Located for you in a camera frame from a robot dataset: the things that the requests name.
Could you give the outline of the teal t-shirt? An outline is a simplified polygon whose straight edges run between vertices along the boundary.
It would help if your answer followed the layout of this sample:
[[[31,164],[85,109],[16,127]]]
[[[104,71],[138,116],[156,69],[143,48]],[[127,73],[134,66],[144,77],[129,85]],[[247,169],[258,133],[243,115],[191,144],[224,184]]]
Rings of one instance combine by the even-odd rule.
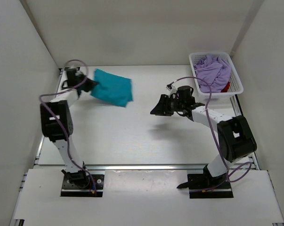
[[[90,95],[111,105],[126,107],[133,101],[132,80],[100,69],[94,71],[94,81],[98,84]]]

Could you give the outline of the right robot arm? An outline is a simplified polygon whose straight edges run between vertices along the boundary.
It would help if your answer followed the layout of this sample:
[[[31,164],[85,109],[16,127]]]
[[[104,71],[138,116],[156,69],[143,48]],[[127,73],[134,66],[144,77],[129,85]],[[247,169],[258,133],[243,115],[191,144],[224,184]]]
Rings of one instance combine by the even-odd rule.
[[[230,168],[241,158],[257,149],[247,119],[240,115],[226,116],[207,105],[196,102],[193,88],[167,86],[169,95],[162,94],[159,102],[151,110],[151,115],[172,116],[177,113],[193,122],[200,123],[211,130],[218,149],[218,156],[203,169],[196,179],[178,185],[178,189],[192,188],[195,192],[208,191],[229,181]]]

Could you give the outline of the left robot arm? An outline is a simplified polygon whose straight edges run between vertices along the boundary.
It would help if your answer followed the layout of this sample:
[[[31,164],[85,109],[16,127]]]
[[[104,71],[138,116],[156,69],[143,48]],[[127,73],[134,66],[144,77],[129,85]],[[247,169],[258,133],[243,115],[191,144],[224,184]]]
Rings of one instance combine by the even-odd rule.
[[[88,188],[96,192],[96,183],[86,169],[73,143],[73,121],[70,107],[80,98],[82,92],[90,92],[98,82],[87,77],[76,67],[65,69],[67,79],[61,91],[40,95],[41,130],[58,149],[65,167],[62,170],[66,179],[79,189]]]

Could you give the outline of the lavender t-shirt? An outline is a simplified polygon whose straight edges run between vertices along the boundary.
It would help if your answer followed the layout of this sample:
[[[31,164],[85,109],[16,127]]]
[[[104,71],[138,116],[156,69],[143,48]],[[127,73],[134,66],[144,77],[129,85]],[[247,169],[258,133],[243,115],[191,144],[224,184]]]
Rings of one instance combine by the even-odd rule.
[[[230,82],[231,65],[219,56],[207,55],[194,65],[195,75],[202,93],[221,93]]]

